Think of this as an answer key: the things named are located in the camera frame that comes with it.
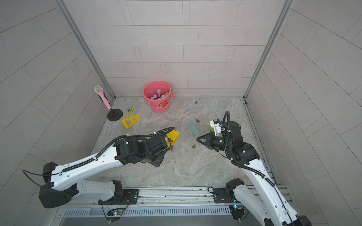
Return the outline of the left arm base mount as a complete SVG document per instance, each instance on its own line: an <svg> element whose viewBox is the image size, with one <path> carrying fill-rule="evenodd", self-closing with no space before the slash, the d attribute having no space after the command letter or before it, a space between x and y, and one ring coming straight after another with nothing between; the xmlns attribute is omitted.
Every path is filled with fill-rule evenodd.
<svg viewBox="0 0 362 226"><path fill-rule="evenodd" d="M139 189L123 189L121 181L112 180L111 188L114 189L114 192L111 192L111 197L102 200L98 200L98 205L121 205L121 204L136 204L140 190Z"/></svg>

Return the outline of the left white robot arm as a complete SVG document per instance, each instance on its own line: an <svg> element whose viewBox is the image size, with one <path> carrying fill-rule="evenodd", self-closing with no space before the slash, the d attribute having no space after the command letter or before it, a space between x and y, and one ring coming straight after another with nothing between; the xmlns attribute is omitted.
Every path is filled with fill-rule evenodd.
<svg viewBox="0 0 362 226"><path fill-rule="evenodd" d="M81 160L58 165L50 162L43 167L39 200L44 208L63 206L76 199L97 199L99 204L115 205L130 199L123 193L119 180L92 182L87 178L108 169L127 164L149 163L159 167L171 138L166 132L150 135L118 136L101 151Z"/></svg>

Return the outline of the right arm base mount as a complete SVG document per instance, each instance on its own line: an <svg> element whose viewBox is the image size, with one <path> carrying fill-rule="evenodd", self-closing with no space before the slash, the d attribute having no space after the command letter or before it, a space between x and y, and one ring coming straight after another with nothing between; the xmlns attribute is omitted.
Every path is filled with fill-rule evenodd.
<svg viewBox="0 0 362 226"><path fill-rule="evenodd" d="M207 191L213 195L215 203L240 203L234 195L234 189L244 185L244 182L237 178L226 183L226 187L216 188L209 186Z"/></svg>

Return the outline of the yellow shovel yellow handle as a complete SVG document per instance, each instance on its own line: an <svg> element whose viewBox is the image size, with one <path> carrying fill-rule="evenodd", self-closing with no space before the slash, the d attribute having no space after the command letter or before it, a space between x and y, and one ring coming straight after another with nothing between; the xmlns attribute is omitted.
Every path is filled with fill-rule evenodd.
<svg viewBox="0 0 362 226"><path fill-rule="evenodd" d="M179 136L180 136L180 133L175 130L172 130L171 132L167 133L166 142L167 142L168 147L175 145Z"/></svg>

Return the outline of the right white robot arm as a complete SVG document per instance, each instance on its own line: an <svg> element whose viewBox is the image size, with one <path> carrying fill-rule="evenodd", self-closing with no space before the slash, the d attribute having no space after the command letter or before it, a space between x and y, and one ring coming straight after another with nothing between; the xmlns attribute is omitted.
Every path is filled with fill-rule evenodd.
<svg viewBox="0 0 362 226"><path fill-rule="evenodd" d="M235 121L222 125L219 135L210 132L197 137L197 141L208 149L223 151L231 164L242 169L253 183L259 196L250 192L241 179L227 182L224 193L213 189L217 197L230 202L239 202L262 226L310 226L305 215L300 215L283 197L276 184L267 174L263 161L255 148L246 143L241 127Z"/></svg>

